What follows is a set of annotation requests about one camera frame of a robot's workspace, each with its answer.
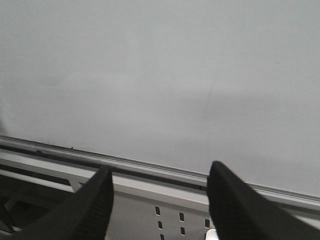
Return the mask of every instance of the white plastic part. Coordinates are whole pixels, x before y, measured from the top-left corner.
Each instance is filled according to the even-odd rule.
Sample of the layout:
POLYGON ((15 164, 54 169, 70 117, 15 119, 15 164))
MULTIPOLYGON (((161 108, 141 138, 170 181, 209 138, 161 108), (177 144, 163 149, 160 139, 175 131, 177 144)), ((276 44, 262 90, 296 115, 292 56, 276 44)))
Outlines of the white plastic part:
POLYGON ((216 230, 215 229, 209 229, 206 232, 205 240, 219 240, 216 230))

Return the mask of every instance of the metal rail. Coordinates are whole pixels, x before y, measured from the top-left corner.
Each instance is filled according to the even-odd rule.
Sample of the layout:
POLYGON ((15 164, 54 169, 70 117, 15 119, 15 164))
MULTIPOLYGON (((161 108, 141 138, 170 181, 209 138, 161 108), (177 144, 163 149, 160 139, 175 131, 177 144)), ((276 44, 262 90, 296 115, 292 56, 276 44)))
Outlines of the metal rail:
MULTIPOLYGON (((0 145, 33 153, 41 152, 44 155, 77 160, 78 163, 82 162, 97 165, 109 165, 132 173, 161 177, 164 182, 168 180, 166 183, 174 180, 186 184, 198 185, 199 189, 205 187, 207 182, 207 176, 204 174, 10 137, 0 136, 0 145)), ((71 187, 68 186, 68 189, 73 189, 75 191, 81 186, 79 183, 85 183, 95 172, 94 168, 85 167, 81 164, 72 165, 70 163, 64 163, 63 161, 56 161, 53 159, 4 149, 0 149, 0 164, 67 179, 71 185, 71 187)), ((204 191, 197 191, 195 193, 194 189, 188 189, 186 187, 175 186, 172 184, 163 184, 163 182, 159 181, 157 182, 143 179, 141 177, 127 176, 125 174, 118 173, 114 174, 113 181, 115 184, 115 190, 119 192, 160 200, 171 204, 184 205, 193 209, 203 211, 208 210, 208 200, 204 191)), ((42 181, 42 183, 39 182, 39 184, 45 185, 49 183, 42 181)), ((319 197, 265 186, 250 185, 259 194, 273 202, 320 212, 319 197)))

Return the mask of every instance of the perforated metal panel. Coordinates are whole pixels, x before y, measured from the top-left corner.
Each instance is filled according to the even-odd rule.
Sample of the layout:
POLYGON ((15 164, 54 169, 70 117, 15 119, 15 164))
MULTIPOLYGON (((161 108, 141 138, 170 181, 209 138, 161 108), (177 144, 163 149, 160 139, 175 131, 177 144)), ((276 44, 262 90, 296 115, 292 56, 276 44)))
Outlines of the perforated metal panel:
POLYGON ((116 192, 107 239, 204 240, 210 227, 207 212, 116 192))

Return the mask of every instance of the whiteboard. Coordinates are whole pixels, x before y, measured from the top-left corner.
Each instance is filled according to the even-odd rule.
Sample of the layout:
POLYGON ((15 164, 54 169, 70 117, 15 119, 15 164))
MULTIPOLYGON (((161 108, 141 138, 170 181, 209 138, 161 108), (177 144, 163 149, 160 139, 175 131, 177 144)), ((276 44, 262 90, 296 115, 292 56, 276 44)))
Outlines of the whiteboard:
POLYGON ((0 134, 320 197, 320 1, 0 2, 0 134))

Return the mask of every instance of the white board surface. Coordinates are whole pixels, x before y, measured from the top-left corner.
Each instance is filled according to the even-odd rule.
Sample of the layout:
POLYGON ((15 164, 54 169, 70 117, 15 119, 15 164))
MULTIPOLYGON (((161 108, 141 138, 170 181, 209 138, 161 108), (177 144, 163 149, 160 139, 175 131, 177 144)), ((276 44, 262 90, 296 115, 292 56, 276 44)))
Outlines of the white board surface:
POLYGON ((0 2, 0 134, 320 197, 320 1, 0 2))

